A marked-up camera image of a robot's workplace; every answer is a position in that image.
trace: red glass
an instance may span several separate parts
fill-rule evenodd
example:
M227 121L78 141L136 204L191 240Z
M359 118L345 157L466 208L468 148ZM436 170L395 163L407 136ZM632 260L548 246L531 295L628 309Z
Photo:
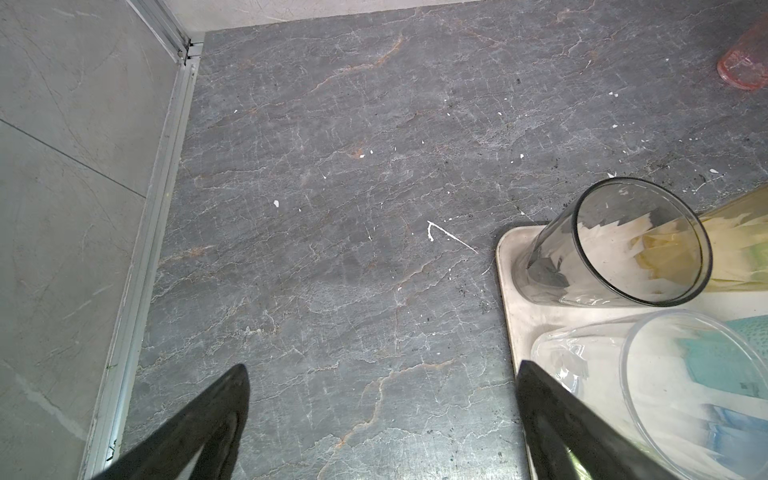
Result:
M742 90L757 90L768 84L768 13L717 62L717 73Z

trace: black rim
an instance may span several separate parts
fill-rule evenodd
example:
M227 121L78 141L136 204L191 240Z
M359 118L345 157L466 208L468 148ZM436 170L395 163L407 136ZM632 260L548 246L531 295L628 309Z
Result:
M701 265L699 265L699 274L697 275L697 280L701 278L702 275L704 275L703 281L701 284L696 287L695 289L691 287L690 289L686 290L685 293L680 295L678 298L672 299L672 300L663 300L661 302L651 302L648 300L639 299L635 296L630 295L629 293L622 292L615 286L611 285L610 282L608 282L596 268L592 265L592 262L589 261L587 258L587 254L584 252L584 248L581 247L581 241L578 237L578 212L581 209L581 204L584 202L584 199L589 197L589 195L597 190L600 187L603 187L607 184L621 184L621 183L629 183L629 184L643 184L647 185L650 188L658 189L673 199L677 200L679 205L676 205L680 211L688 213L691 218L694 219L695 223L692 223L692 226L694 227L694 233L699 239L699 253L701 257ZM699 220L699 217L694 213L693 210L688 207L685 202L683 202L677 195L673 194L669 190L667 190L664 187L660 187L656 185L653 182L649 182L648 180L641 180L640 178L633 178L633 177L614 177L614 178L607 178L605 180L601 180L597 182L596 184L592 185L581 194L581 196L576 200L576 205L574 207L573 214L571 215L571 235L573 236L574 245L576 246L576 251L578 252L578 256L581 258L581 261L584 262L584 265L587 267L587 269L590 271L590 273L600 280L600 283L605 285L606 288L608 288L610 291L617 293L618 295L632 300L633 302L639 303L641 305L648 305L648 306L677 306L681 305L686 302L690 302L692 299L696 298L696 296L701 293L702 290L704 290L704 287L707 286L707 283L710 281L710 276L712 275L712 246L710 245L710 238L707 236L707 231L704 229L704 225L701 224L701 220ZM707 257L709 261L707 262L707 271L706 273L702 272L703 266L704 266L704 252L702 251L702 247L707 247Z

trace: gray marble countertop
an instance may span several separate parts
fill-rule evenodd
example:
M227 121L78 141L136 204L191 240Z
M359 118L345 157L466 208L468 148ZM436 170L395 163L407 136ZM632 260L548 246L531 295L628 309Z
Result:
M495 245L609 174L698 211L768 180L767 93L714 67L759 11L485 0L208 34L124 443L242 362L236 478L527 478Z

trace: clear glass rim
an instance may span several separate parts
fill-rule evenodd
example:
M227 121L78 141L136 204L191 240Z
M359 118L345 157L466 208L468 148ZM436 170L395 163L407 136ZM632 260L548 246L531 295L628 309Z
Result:
M645 428L645 425L643 424L643 421L640 419L640 416L637 414L637 410L634 408L634 402L632 401L632 394L630 393L630 390L629 390L629 379L627 378L627 362L629 360L629 350L632 346L633 340L635 339L635 337L637 337L637 334L640 332L640 330L644 326L646 326L648 323L659 319L660 316L670 315L670 314L683 315L691 319L695 319L699 322L702 322L703 324L710 326L713 329L717 330L718 332L722 333L723 335L728 337L728 339L731 340L732 342L736 343L739 346L739 348L742 350L742 352L744 352L744 354L747 356L747 358L749 358L750 361L753 363L753 365L755 366L755 369L762 377L763 384L765 386L768 386L768 366L763 361L763 358L760 356L760 354L757 353L757 351L755 351L755 349L753 349L752 346L745 339L741 337L741 335L736 333L734 330L732 330L730 327L726 326L722 322L719 322L710 316L704 315L703 313L698 313L698 312L684 310L684 309L659 310L658 312L653 312L649 314L647 318L642 319L641 321L635 323L630 329L629 333L627 334L627 338L624 340L624 344L622 344L621 346L621 353L619 355L619 383L621 384L621 393L622 393L622 396L624 397L624 404L627 407L627 411L630 414L632 422L634 423L635 428L643 436L645 441L648 442L648 445L650 445L656 451L656 453L658 453L659 456L669 464L669 466L674 468L675 472L677 472L678 474L682 475L685 478L688 478L689 480L699 480L699 478L696 475L687 471L685 468L680 467L656 443L654 438L650 435L648 430ZM760 476L763 475L766 471L768 471L768 461L766 461L766 463L763 464L763 467L752 478L760 478Z
M659 302L652 302L650 300L643 300L641 298L632 296L629 293L626 293L618 289L616 286L611 284L611 282L606 280L605 277L600 275L600 273L598 272L598 269L596 269L594 265L592 265L592 262L590 262L589 259L587 258L587 254L586 252L584 252L584 248L581 246L581 240L579 239L579 236L578 236L579 210L581 209L581 204L584 203L584 200L586 200L587 197L589 197L595 190L610 184L639 184L639 185L643 185L644 187L649 187L652 190L656 190L663 195L668 195L669 200L672 200L672 203L675 205L675 207L681 213L685 214L686 220L694 228L694 233L696 234L696 237L699 240L699 250L701 255L701 265L699 266L699 274L697 275L696 281L694 282L693 286L691 286L691 288L686 290L683 294L681 294L677 298L673 298L672 300L661 300ZM691 300L696 298L696 296L699 293L701 293L704 290L704 287L707 286L707 283L710 281L710 276L712 275L712 246L710 245L710 238L707 236L707 231L704 229L704 225L701 224L701 220L699 220L699 217L677 195L673 194L672 192L670 192L664 187L660 187L659 185L656 185L653 182L649 182L648 180L641 180L640 178L633 178L633 177L613 177L613 178L607 178L605 180L601 180L596 184L592 185L591 187L589 187L584 193L581 194L578 200L576 200L574 211L573 211L573 214L571 215L571 235L573 237L574 245L576 246L576 251L578 252L578 256L581 258L581 261L584 262L584 265L587 267L587 270L589 270L589 272L610 291L616 293L619 296L622 296L623 298L632 300L635 303L639 303L640 305L678 306L683 303L690 302ZM707 266L707 271L703 272L702 269L704 268L705 265Z

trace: white wall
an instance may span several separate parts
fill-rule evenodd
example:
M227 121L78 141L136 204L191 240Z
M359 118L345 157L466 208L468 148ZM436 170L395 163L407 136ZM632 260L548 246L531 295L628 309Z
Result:
M0 18L0 478L76 478L177 66L125 0Z
M462 0L165 0L189 33Z

